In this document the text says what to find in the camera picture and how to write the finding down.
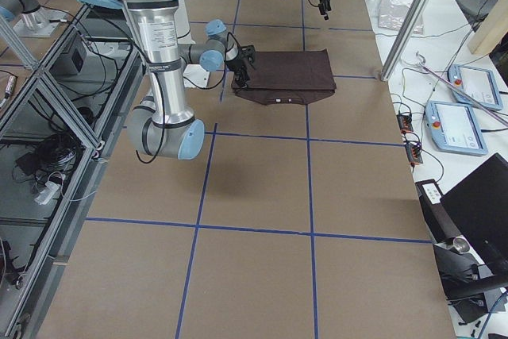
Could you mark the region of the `far teach pendant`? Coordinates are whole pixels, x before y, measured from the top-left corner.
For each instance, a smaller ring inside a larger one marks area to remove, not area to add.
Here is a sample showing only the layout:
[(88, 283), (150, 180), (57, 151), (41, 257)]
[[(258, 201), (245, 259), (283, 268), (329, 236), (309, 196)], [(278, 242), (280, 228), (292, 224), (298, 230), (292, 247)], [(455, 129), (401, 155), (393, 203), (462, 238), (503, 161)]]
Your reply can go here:
[(492, 70), (453, 64), (448, 70), (448, 81), (454, 85), (452, 92), (458, 102), (471, 103), (456, 89), (480, 102), (489, 110), (500, 111), (503, 103)]

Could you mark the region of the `black box white label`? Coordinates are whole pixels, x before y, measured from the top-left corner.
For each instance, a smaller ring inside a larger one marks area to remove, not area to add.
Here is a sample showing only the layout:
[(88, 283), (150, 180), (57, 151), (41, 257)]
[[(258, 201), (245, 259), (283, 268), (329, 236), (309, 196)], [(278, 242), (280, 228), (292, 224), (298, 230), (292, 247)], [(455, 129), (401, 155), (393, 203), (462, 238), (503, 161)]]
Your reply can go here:
[(443, 218), (445, 209), (441, 204), (441, 191), (433, 179), (415, 183), (421, 210), (434, 240), (436, 242), (445, 239), (443, 230)]

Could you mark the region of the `black laptop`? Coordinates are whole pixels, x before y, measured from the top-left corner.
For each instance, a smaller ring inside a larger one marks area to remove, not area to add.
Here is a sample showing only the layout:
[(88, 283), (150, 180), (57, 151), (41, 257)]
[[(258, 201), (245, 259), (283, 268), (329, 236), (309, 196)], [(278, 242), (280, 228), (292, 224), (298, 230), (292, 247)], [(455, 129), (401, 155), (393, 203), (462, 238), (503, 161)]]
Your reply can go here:
[(495, 153), (442, 198), (448, 216), (495, 274), (507, 272), (507, 160)]

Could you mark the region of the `near teach pendant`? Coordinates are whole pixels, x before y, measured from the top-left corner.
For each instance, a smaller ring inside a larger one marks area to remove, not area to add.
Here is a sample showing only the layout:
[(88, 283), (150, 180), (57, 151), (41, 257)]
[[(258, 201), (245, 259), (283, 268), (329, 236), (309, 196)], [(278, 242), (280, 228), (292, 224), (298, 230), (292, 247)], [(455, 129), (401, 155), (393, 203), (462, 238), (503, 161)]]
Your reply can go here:
[(429, 101), (425, 123), (442, 152), (485, 156), (487, 145), (471, 106), (463, 103)]

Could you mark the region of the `teach pendant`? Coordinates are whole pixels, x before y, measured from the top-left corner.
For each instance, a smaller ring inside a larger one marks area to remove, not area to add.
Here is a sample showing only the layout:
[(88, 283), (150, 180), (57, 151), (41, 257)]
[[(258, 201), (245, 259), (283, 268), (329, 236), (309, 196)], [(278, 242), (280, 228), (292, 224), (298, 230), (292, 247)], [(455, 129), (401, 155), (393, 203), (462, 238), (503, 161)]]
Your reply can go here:
[(456, 89), (480, 102), (489, 110), (500, 111), (503, 103), (492, 70), (453, 64), (448, 70), (448, 81), (454, 85), (452, 92), (458, 102), (471, 103)]
[(442, 152), (485, 156), (487, 145), (471, 106), (463, 103), (429, 101), (425, 123)]

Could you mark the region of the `clear plastic bag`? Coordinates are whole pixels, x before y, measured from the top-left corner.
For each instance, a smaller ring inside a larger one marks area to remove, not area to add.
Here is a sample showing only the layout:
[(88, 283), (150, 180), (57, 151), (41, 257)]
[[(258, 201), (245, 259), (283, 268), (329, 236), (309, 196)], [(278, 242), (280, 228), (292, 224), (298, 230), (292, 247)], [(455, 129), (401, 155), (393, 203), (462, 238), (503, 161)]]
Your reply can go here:
[(377, 25), (381, 29), (399, 31), (410, 10), (410, 3), (399, 0), (379, 0)]

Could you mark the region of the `metal cup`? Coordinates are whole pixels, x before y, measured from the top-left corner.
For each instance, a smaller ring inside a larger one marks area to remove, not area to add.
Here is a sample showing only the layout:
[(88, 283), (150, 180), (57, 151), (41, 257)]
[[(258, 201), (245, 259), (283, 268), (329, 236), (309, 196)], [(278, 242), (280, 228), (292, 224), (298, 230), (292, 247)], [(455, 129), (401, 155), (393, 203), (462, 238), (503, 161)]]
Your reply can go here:
[(454, 237), (451, 245), (451, 250), (460, 255), (468, 253), (471, 250), (468, 241), (463, 237)]

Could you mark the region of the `aluminium frame post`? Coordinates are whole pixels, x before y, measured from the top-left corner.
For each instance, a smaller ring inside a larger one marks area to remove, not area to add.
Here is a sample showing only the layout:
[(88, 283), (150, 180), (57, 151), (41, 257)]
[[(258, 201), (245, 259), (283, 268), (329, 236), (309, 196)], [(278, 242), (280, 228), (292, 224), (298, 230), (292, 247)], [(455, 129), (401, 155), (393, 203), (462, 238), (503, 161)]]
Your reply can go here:
[(402, 57), (402, 54), (408, 45), (410, 38), (414, 32), (414, 27), (425, 9), (429, 0), (413, 0), (410, 9), (406, 15), (401, 29), (394, 40), (391, 50), (388, 53), (387, 59), (383, 65), (383, 69), (379, 74), (379, 79), (388, 81), (393, 74), (395, 67)]

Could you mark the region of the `dark brown t-shirt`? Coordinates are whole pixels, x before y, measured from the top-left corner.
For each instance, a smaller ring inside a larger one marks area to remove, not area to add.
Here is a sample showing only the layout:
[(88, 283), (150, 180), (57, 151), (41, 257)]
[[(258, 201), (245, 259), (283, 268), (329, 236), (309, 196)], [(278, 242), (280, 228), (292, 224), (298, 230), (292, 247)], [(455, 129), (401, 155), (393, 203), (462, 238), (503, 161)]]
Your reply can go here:
[(328, 51), (258, 52), (244, 86), (232, 82), (233, 93), (262, 105), (308, 105), (335, 94)]

